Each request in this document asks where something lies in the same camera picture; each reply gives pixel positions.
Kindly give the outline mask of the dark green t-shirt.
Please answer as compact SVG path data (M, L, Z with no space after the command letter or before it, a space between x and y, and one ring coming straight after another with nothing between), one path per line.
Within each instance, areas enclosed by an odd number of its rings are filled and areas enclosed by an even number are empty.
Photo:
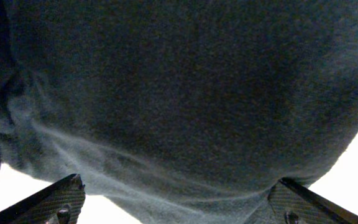
M358 1L0 1L0 164L142 223L273 223L358 133Z

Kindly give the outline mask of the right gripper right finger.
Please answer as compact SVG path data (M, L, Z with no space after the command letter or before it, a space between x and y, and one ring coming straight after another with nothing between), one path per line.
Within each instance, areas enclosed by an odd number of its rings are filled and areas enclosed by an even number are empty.
M332 203L291 179L281 179L268 196L279 223L358 224L358 215Z

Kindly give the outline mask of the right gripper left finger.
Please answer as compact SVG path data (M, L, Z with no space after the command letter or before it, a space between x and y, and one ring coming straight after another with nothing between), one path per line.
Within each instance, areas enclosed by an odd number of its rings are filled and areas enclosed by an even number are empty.
M71 174L0 212L0 224L76 224L85 202L79 174Z

